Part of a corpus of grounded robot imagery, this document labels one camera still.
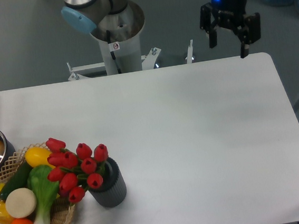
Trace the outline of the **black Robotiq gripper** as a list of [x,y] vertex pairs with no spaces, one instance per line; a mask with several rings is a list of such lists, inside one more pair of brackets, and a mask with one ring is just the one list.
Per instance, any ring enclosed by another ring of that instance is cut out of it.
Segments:
[[247,0],[212,0],[200,8],[200,29],[209,38],[209,48],[217,46],[216,27],[231,29],[240,40],[240,57],[249,54],[249,47],[261,38],[260,13],[246,15]]

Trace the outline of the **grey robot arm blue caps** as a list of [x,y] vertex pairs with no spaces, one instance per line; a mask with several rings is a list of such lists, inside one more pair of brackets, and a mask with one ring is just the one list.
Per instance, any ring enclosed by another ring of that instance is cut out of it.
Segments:
[[[115,75],[153,69],[160,49],[141,55],[140,34],[145,18],[142,9],[130,0],[64,0],[61,15],[78,32],[98,41],[106,73]],[[217,28],[232,31],[240,40],[240,56],[261,38],[260,14],[246,14],[247,0],[210,0],[200,8],[200,29],[217,45]]]

